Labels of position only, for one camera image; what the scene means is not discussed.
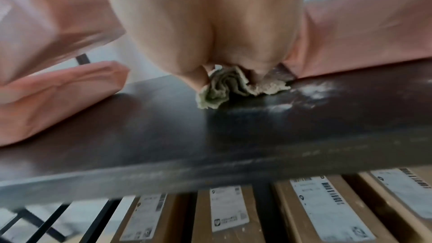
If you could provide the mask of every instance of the pink bag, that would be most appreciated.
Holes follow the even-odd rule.
[[[118,62],[105,61],[0,86],[0,146],[33,136],[120,91],[128,72]]]
[[[312,0],[284,65],[316,76],[432,56],[432,0]]]
[[[0,0],[0,86],[123,33],[108,0]]]

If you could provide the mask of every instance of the barcode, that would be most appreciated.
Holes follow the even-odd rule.
[[[167,196],[166,193],[164,193],[164,194],[161,195],[161,198],[159,199],[159,202],[157,203],[157,207],[156,207],[156,211],[157,211],[157,212],[160,211],[160,210],[162,209],[162,207],[163,207],[163,203],[164,203],[164,201],[165,201],[165,197],[166,197],[166,196]]]
[[[293,179],[293,182],[301,182],[301,181],[309,181],[312,180],[312,178],[301,178],[301,179]]]
[[[330,194],[330,196],[333,198],[333,200],[336,202],[337,205],[345,204],[342,200],[342,198],[336,193],[336,191],[333,189],[333,187],[328,182],[321,183],[324,186],[324,189],[327,191],[327,193]]]
[[[424,182],[423,180],[421,180],[419,177],[417,177],[408,168],[399,168],[399,170],[401,170],[405,175],[407,175],[412,180],[414,180],[415,182],[417,182],[417,184],[420,185],[420,186],[422,186],[423,188],[425,188],[425,189],[432,189],[432,187],[429,184],[427,184],[426,182]]]

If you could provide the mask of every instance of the bare skin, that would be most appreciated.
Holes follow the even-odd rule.
[[[303,0],[110,0],[127,33],[158,67],[194,90],[215,64],[259,81],[288,55]]]

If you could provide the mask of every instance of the plastic wrapping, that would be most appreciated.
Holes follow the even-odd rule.
[[[118,62],[105,61],[0,87],[0,146],[33,136],[120,91],[128,72]]]
[[[123,33],[108,0],[0,0],[0,86]]]
[[[284,65],[297,77],[432,56],[432,0],[312,0]]]

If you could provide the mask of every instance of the pink package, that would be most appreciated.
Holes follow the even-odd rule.
[[[128,72],[118,62],[105,61],[0,86],[0,146],[33,136],[120,91]]]
[[[123,34],[108,0],[0,0],[0,86]]]
[[[312,0],[284,61],[297,77],[432,56],[432,0]]]

